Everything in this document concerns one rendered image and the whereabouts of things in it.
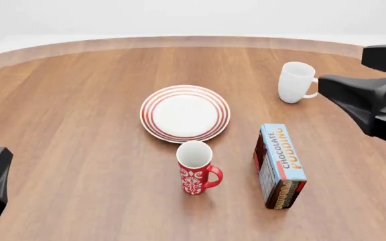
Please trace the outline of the white mug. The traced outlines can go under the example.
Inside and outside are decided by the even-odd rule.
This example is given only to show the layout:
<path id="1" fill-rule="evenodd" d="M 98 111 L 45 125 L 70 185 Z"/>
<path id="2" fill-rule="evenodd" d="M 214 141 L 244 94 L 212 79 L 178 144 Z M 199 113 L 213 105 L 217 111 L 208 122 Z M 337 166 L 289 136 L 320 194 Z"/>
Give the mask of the white mug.
<path id="1" fill-rule="evenodd" d="M 303 62 L 287 62 L 282 66 L 278 81 L 280 100 L 295 104 L 304 98 L 315 98 L 318 92 L 306 94 L 312 83 L 317 84 L 316 70 Z"/>

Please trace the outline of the white plate with red rings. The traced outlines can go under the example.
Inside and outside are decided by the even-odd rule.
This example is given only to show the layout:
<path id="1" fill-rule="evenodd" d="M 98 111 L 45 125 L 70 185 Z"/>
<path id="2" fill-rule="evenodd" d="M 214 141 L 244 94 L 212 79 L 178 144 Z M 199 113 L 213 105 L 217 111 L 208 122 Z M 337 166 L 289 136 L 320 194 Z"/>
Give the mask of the white plate with red rings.
<path id="1" fill-rule="evenodd" d="M 162 88 L 148 96 L 139 110 L 141 124 L 163 141 L 182 144 L 207 141 L 228 126 L 231 110 L 216 92 L 201 86 Z"/>

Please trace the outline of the red patterned mug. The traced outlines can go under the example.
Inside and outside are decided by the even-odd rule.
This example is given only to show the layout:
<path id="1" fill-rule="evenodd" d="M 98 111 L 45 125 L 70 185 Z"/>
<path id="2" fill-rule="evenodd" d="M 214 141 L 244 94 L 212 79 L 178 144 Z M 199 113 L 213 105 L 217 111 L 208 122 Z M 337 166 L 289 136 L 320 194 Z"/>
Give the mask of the red patterned mug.
<path id="1" fill-rule="evenodd" d="M 223 172 L 211 164 L 212 149 L 201 141 L 188 141 L 176 151 L 182 189 L 190 195 L 199 195 L 222 182 Z"/>

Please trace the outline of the chocolate pudding box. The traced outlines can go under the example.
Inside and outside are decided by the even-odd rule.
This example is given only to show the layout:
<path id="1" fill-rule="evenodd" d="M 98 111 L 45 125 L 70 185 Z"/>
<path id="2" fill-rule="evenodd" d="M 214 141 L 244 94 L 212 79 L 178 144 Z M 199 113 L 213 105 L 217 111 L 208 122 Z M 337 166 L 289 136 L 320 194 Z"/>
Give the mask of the chocolate pudding box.
<path id="1" fill-rule="evenodd" d="M 262 124 L 253 153 L 265 207 L 291 208 L 307 178 L 284 124 Z"/>

